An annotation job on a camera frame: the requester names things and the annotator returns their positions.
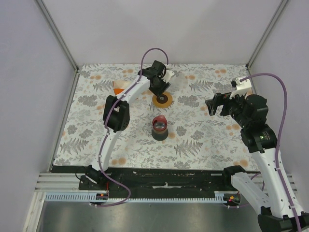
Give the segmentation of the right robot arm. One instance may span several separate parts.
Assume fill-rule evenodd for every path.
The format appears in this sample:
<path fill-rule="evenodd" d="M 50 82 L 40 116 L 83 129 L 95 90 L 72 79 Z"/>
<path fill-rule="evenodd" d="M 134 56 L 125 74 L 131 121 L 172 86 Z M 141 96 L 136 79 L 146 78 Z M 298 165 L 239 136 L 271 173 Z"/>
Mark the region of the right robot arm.
<path fill-rule="evenodd" d="M 267 100 L 259 95 L 248 97 L 216 93 L 206 100 L 209 114 L 222 107 L 221 116 L 231 116 L 241 127 L 241 139 L 262 175 L 263 192 L 239 165 L 224 168 L 221 178 L 226 190 L 236 188 L 258 217 L 263 232 L 300 232 L 309 227 L 309 215 L 298 203 L 284 170 L 281 154 L 276 150 L 277 136 L 266 124 Z"/>

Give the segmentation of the black carafe with red lid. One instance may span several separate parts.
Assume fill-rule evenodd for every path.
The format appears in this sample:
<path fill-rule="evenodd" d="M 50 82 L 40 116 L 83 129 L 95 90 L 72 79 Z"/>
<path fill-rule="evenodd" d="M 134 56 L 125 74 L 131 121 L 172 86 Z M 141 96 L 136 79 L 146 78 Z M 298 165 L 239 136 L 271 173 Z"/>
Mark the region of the black carafe with red lid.
<path fill-rule="evenodd" d="M 164 115 L 156 116 L 152 121 L 152 137 L 157 141 L 163 141 L 168 137 L 167 119 Z"/>

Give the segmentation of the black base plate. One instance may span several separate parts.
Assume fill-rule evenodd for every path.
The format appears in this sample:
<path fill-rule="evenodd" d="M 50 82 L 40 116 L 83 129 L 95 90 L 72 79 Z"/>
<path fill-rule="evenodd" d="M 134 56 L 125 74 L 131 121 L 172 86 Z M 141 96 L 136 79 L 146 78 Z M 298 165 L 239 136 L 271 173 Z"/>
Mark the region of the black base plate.
<path fill-rule="evenodd" d="M 212 198 L 215 191 L 236 191 L 223 171 L 108 168 L 110 180 L 101 187 L 84 175 L 79 190 L 106 190 L 111 198 Z"/>

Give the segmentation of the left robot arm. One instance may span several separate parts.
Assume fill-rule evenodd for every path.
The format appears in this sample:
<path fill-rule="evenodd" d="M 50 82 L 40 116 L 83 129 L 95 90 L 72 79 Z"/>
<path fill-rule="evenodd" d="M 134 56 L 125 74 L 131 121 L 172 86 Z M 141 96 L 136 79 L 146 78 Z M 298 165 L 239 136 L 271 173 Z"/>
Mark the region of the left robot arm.
<path fill-rule="evenodd" d="M 134 81 L 122 92 L 107 97 L 103 113 L 104 133 L 98 157 L 85 169 L 84 177 L 90 179 L 93 188 L 100 190 L 110 178 L 103 173 L 108 169 L 109 159 L 121 132 L 130 122 L 130 105 L 146 90 L 160 97 L 170 86 L 170 79 L 175 73 L 165 64 L 154 61 L 151 67 L 141 69 Z"/>

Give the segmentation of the floral tablecloth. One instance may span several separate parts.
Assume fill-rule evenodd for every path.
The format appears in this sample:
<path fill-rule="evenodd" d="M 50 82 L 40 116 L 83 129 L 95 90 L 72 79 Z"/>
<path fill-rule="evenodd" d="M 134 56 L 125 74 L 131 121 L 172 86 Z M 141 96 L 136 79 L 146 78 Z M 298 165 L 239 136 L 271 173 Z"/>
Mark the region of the floral tablecloth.
<path fill-rule="evenodd" d="M 79 80 L 64 127 L 55 166 L 87 166 L 98 157 L 103 133 L 106 98 L 116 80 L 133 81 L 139 64 L 88 64 Z M 175 75 L 183 73 L 186 88 L 168 88 L 172 103 L 167 108 L 153 104 L 153 94 L 144 91 L 130 106 L 130 123 L 112 151 L 112 167 L 221 170 L 240 165 L 258 167 L 243 144 L 240 126 L 230 117 L 208 114 L 205 100 L 215 93 L 231 92 L 231 80 L 247 75 L 244 65 L 174 64 Z M 152 137 L 156 116 L 167 119 L 168 137 Z"/>

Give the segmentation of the orange coffee filter box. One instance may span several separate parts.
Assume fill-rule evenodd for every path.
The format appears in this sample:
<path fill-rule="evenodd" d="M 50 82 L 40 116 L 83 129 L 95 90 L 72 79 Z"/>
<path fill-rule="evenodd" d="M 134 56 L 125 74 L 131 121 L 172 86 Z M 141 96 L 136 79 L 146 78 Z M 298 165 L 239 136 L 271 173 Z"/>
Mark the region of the orange coffee filter box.
<path fill-rule="evenodd" d="M 113 82 L 113 93 L 117 95 L 128 95 L 133 88 L 137 85 L 136 82 L 130 82 L 125 80 L 116 80 Z"/>

